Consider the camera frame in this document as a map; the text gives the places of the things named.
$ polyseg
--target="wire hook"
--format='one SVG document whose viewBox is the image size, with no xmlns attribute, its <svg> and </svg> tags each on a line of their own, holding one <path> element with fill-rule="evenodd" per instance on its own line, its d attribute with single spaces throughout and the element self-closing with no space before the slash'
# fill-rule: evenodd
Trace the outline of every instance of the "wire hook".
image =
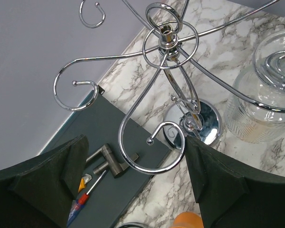
<svg viewBox="0 0 285 228">
<path fill-rule="evenodd" d="M 99 88 L 98 85 L 95 82 L 92 81 L 73 81 L 72 84 L 73 86 L 81 86 L 81 85 L 91 85 L 93 87 L 93 95 L 91 97 L 91 99 L 86 103 L 83 104 L 82 106 L 79 107 L 70 107 L 65 105 L 64 103 L 62 103 L 62 101 L 59 99 L 58 94 L 57 94 L 57 83 L 62 75 L 62 73 L 71 65 L 75 64 L 76 62 L 79 62 L 81 59 L 77 59 L 74 60 L 66 65 L 64 65 L 63 68 L 61 68 L 61 70 L 59 71 L 59 73 L 56 75 L 55 80 L 54 80 L 54 84 L 53 84 L 53 94 L 54 94 L 54 98 L 56 100 L 56 102 L 60 105 L 60 107 L 62 107 L 65 110 L 68 111 L 73 111 L 73 112 L 77 112 L 77 111 L 82 111 L 84 109 L 86 109 L 87 107 L 89 107 L 91 104 L 94 103 L 94 101 L 96 100 L 98 93 L 99 93 Z"/>
<path fill-rule="evenodd" d="M 85 21 L 84 18 L 83 18 L 83 15 L 82 15 L 82 8 L 83 8 L 83 6 L 84 6 L 85 1 L 86 1 L 86 0 L 83 0 L 83 1 L 81 2 L 81 4 L 80 4 L 80 8 L 79 8 L 79 18 L 80 18 L 80 20 L 81 20 L 81 22 L 83 23 L 84 26 L 86 26 L 86 27 L 88 27 L 88 28 L 90 28 L 90 29 L 95 29 L 95 28 L 101 26 L 101 25 L 103 24 L 103 22 L 105 21 L 105 12 L 104 12 L 103 8 L 101 8 L 99 2 L 96 2 L 96 3 L 95 3 L 95 6 L 96 6 L 96 8 L 98 8 L 98 10 L 102 13 L 103 18 L 102 18 L 101 21 L 98 22 L 97 24 L 91 25 L 91 24 L 86 23 L 86 21 Z"/>
<path fill-rule="evenodd" d="M 163 66 L 167 57 L 168 57 L 168 52 L 166 52 L 166 54 L 164 55 L 163 59 L 161 60 L 161 64 L 160 66 Z M 120 126 L 119 126 L 119 130 L 118 130 L 118 146 L 119 146 L 119 150 L 124 158 L 124 160 L 129 164 L 129 166 L 131 166 L 133 169 L 144 173 L 144 174 L 148 174 L 148 175 L 155 175 L 155 174 L 161 174 L 164 172 L 167 172 L 171 169 L 173 169 L 177 164 L 179 164 L 181 162 L 181 160 L 183 159 L 184 155 L 185 155 L 185 134 L 183 132 L 183 130 L 181 129 L 181 127 L 174 123 L 174 122 L 170 122 L 170 121 L 165 121 L 161 124 L 159 124 L 156 129 L 154 130 L 154 132 L 152 133 L 152 135 L 147 139 L 147 144 L 148 145 L 152 145 L 154 142 L 154 138 L 157 136 L 157 134 L 159 133 L 159 131 L 167 125 L 172 125 L 172 127 L 174 127 L 179 135 L 180 135 L 180 140 L 181 140 L 181 148 L 180 148 L 180 152 L 179 155 L 177 156 L 177 158 L 174 160 L 173 163 L 162 167 L 162 168 L 158 168 L 158 169 L 149 169 L 149 168 L 145 168 L 143 166 L 140 166 L 138 164 L 136 164 L 130 156 L 128 156 L 128 154 L 125 152 L 125 148 L 124 148 L 124 129 L 125 126 L 127 124 L 127 122 L 129 121 L 131 115 L 133 114 L 133 112 L 135 111 L 135 109 L 137 108 L 137 106 L 140 104 L 140 102 L 143 100 L 143 98 L 146 96 L 146 94 L 149 92 L 149 90 L 151 89 L 152 85 L 154 84 L 155 80 L 157 79 L 158 75 L 160 74 L 161 70 L 157 69 L 157 71 L 155 72 L 154 76 L 152 77 L 152 79 L 149 81 L 148 85 L 146 86 L 146 88 L 144 89 L 144 91 L 142 92 L 142 94 L 138 97 L 138 99 L 136 100 L 136 102 L 133 104 L 133 106 L 130 108 L 130 110 L 128 111 L 128 113 L 125 115 L 125 117 L 123 118 Z"/>
</svg>

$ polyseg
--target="orange object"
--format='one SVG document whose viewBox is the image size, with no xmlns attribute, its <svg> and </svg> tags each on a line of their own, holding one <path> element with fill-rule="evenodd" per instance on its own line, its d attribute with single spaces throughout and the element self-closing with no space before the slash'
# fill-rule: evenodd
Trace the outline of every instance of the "orange object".
<svg viewBox="0 0 285 228">
<path fill-rule="evenodd" d="M 197 214 L 183 212 L 176 217 L 171 228 L 204 228 L 204 225 L 201 217 Z"/>
<path fill-rule="evenodd" d="M 78 189 L 78 193 L 80 193 L 80 191 L 82 189 L 86 188 L 86 184 L 92 179 L 92 176 L 90 174 L 85 174 L 80 181 L 80 185 L 79 185 L 79 189 Z"/>
</svg>

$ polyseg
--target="round chrome base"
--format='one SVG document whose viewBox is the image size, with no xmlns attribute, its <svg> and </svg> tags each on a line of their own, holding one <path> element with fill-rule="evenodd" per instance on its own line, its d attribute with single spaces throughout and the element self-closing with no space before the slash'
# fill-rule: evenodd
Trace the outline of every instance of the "round chrome base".
<svg viewBox="0 0 285 228">
<path fill-rule="evenodd" d="M 205 100 L 200 99 L 201 112 L 199 118 L 203 124 L 200 131 L 197 131 L 200 136 L 200 140 L 207 145 L 214 145 L 222 132 L 222 119 L 217 109 Z M 183 109 L 186 116 L 190 116 L 186 109 Z M 186 127 L 183 126 L 184 119 L 186 118 L 181 112 L 179 107 L 175 104 L 167 111 L 164 121 L 172 121 L 179 124 L 186 135 L 195 137 L 193 132 L 186 131 Z M 166 126 L 163 129 L 164 136 L 172 148 L 181 148 L 181 138 L 173 127 Z"/>
</svg>

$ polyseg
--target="dark grey mat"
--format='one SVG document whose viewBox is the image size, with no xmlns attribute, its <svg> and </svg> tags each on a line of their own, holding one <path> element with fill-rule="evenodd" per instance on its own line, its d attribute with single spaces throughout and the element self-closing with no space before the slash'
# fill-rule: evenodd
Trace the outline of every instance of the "dark grey mat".
<svg viewBox="0 0 285 228">
<path fill-rule="evenodd" d="M 117 143 L 117 132 L 123 117 L 123 112 L 99 95 L 91 107 L 72 116 L 45 151 L 84 134 L 89 140 L 89 154 L 108 143 L 119 162 L 123 162 Z M 169 148 L 158 140 L 154 142 L 153 146 L 148 146 L 146 139 L 150 136 L 150 133 L 133 120 L 128 122 L 124 133 L 126 151 L 130 155 L 138 153 L 140 158 L 137 163 L 142 166 L 148 168 L 159 167 L 170 152 Z M 86 168 L 84 173 L 91 174 L 93 180 L 88 183 L 85 190 L 92 186 L 97 178 L 93 174 L 93 168 L 104 161 L 104 158 L 100 157 Z M 117 179 L 114 179 L 112 174 L 108 173 L 92 193 L 85 208 L 70 225 L 70 228 L 114 227 L 119 218 L 126 212 L 132 200 L 143 190 L 149 179 L 149 175 L 141 174 L 131 168 L 128 168 L 125 174 Z"/>
</svg>

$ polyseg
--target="grey wall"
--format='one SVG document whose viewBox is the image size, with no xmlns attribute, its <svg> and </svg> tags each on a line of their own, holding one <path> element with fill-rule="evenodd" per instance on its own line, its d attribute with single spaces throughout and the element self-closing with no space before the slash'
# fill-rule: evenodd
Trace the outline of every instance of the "grey wall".
<svg viewBox="0 0 285 228">
<path fill-rule="evenodd" d="M 257 8 L 265 4 L 266 2 L 269 2 L 269 0 L 230 0 L 230 1 L 241 4 L 241 5 L 246 5 L 252 8 Z M 285 0 L 280 0 L 275 5 L 266 9 L 266 11 L 269 13 L 279 15 L 279 16 L 285 16 Z"/>
<path fill-rule="evenodd" d="M 141 14 L 153 0 L 129 0 Z M 120 0 L 100 0 L 105 23 L 84 27 L 78 16 L 81 0 L 0 0 L 0 169 L 37 155 L 71 115 L 52 95 L 56 73 L 77 57 L 121 54 L 142 25 Z M 87 0 L 85 19 L 101 18 Z M 77 80 L 95 80 L 113 61 L 82 63 L 67 70 L 58 92 L 68 105 L 88 94 Z"/>
</svg>

